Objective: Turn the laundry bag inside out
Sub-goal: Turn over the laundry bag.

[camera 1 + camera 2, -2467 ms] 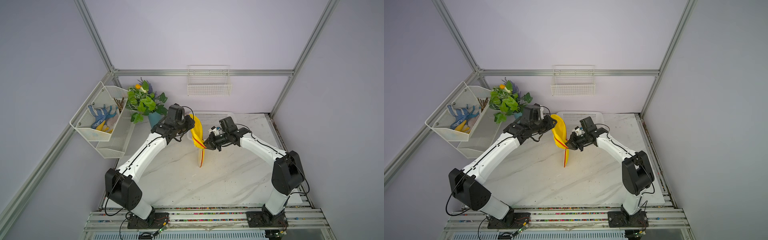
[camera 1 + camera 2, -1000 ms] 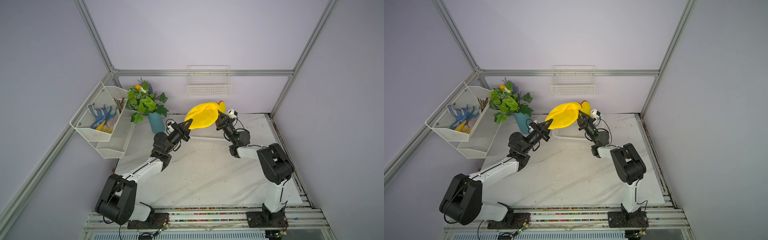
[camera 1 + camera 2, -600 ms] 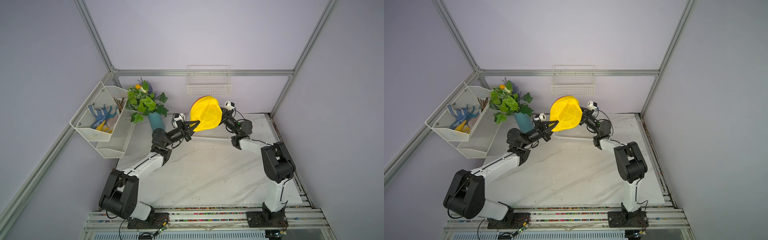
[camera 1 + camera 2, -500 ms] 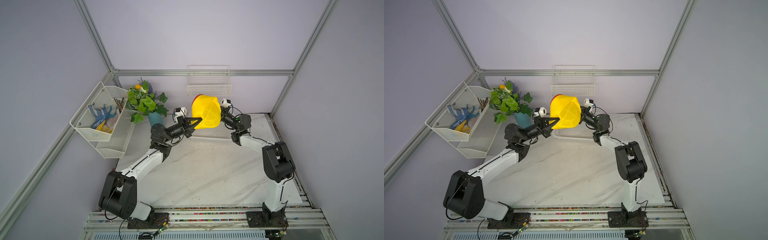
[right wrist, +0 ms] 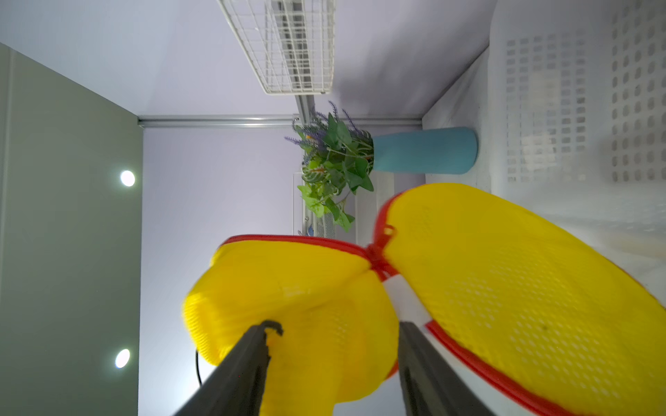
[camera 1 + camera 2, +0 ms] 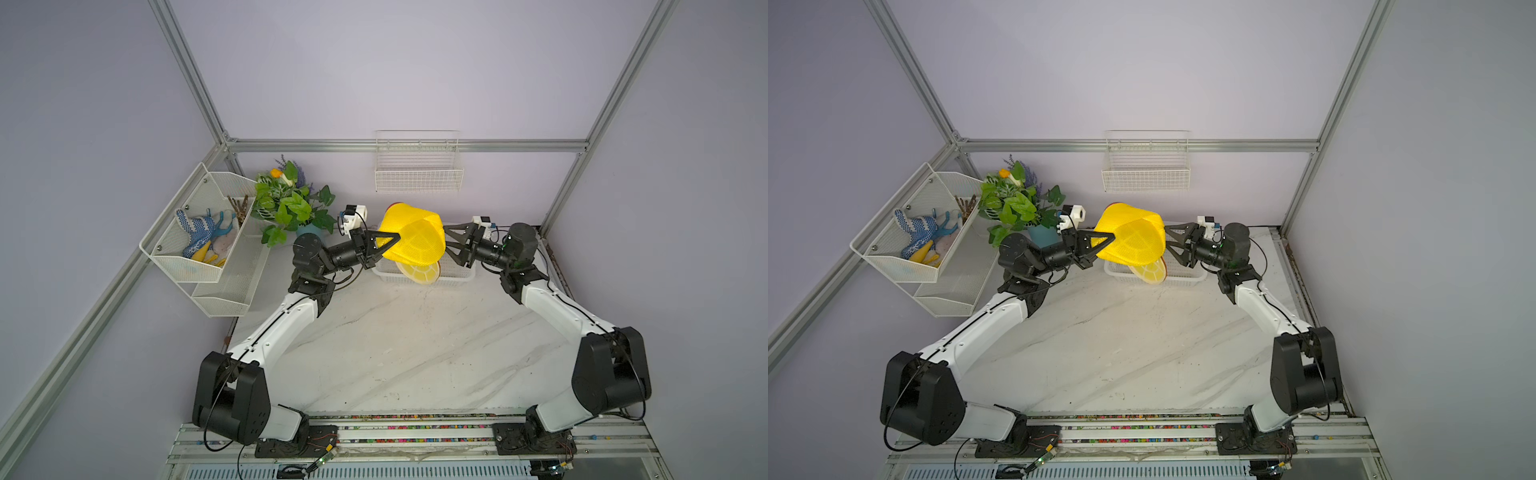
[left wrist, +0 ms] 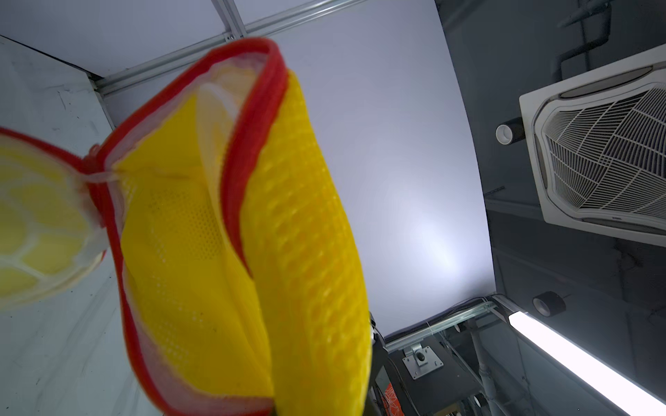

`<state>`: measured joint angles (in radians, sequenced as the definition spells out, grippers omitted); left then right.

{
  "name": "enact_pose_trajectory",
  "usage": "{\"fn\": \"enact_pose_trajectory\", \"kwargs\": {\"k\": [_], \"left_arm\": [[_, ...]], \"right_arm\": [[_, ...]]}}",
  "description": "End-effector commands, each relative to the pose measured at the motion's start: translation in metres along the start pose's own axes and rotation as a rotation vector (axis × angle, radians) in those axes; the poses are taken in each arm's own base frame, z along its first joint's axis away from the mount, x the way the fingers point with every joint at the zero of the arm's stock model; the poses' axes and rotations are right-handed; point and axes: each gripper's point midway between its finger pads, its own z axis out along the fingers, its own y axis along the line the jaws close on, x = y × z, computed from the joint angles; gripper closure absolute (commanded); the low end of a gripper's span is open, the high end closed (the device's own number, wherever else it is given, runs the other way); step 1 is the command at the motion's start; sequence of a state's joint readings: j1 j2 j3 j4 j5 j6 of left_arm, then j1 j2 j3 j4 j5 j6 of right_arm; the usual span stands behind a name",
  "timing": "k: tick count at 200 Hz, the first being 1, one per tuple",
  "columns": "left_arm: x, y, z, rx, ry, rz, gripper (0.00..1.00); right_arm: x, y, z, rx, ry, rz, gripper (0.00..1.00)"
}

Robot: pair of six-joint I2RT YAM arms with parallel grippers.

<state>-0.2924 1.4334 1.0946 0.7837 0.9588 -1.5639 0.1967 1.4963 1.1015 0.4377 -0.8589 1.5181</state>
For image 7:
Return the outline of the yellow mesh laundry bag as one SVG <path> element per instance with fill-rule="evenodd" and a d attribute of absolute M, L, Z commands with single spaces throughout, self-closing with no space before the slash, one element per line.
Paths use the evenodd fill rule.
<path fill-rule="evenodd" d="M 1 132 L 1 305 L 110 255 L 130 364 L 167 415 L 360 415 L 362 265 L 274 41 L 208 52 L 87 156 Z"/>

